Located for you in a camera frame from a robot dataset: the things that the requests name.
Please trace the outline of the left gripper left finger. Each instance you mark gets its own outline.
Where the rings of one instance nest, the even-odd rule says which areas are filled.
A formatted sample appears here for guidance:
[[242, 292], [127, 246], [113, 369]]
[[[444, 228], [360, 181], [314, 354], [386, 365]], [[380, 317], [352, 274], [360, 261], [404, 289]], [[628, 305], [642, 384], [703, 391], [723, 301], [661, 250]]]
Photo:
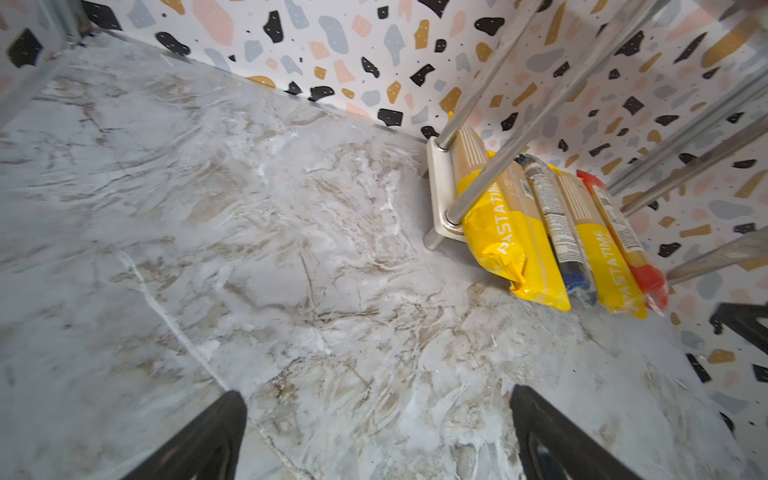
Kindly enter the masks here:
[[227, 391], [124, 479], [233, 479], [246, 423], [242, 395]]

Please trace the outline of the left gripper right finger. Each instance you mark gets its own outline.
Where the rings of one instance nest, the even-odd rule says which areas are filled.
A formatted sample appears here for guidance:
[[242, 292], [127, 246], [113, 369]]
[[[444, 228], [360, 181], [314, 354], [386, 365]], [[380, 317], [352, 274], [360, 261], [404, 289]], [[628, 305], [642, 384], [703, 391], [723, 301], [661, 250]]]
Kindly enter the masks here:
[[532, 387], [515, 385], [510, 409], [526, 478], [639, 479]]

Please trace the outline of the yellow pasta bag with barcode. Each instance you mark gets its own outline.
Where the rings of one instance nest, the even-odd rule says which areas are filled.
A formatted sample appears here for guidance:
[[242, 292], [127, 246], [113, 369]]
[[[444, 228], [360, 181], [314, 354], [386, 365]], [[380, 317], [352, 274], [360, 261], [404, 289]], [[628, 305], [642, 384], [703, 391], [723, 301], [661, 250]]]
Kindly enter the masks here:
[[593, 195], [581, 178], [550, 167], [584, 247], [596, 285], [597, 301], [614, 314], [645, 319], [645, 298], [606, 226]]

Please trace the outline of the yellow spaghetti bag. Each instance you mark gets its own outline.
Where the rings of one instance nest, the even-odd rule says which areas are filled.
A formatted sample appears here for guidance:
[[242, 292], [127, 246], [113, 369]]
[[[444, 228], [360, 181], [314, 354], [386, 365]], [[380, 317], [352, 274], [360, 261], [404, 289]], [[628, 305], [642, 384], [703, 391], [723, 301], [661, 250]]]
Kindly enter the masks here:
[[512, 292], [527, 301], [570, 311], [564, 281], [522, 167], [513, 161], [500, 175], [498, 184], [510, 210], [513, 230], [526, 255], [522, 280], [511, 287]]

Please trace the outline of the small red pasta bag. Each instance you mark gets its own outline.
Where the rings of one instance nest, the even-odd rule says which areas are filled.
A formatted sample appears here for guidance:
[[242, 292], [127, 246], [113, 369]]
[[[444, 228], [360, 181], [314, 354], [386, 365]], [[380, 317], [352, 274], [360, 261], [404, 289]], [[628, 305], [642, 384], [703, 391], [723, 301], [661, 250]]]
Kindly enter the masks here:
[[665, 274], [645, 251], [630, 222], [603, 182], [582, 170], [577, 171], [577, 176], [592, 195], [625, 263], [645, 297], [646, 307], [655, 313], [664, 314], [669, 305], [669, 287]]

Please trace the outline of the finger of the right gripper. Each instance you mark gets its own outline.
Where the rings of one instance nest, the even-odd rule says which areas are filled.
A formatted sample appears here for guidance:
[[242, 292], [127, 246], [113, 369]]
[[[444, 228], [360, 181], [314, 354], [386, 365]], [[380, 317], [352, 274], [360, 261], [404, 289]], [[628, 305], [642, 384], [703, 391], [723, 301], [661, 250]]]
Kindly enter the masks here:
[[754, 347], [768, 354], [768, 329], [760, 323], [767, 319], [767, 305], [720, 303], [709, 318], [715, 335], [721, 335], [725, 327]]

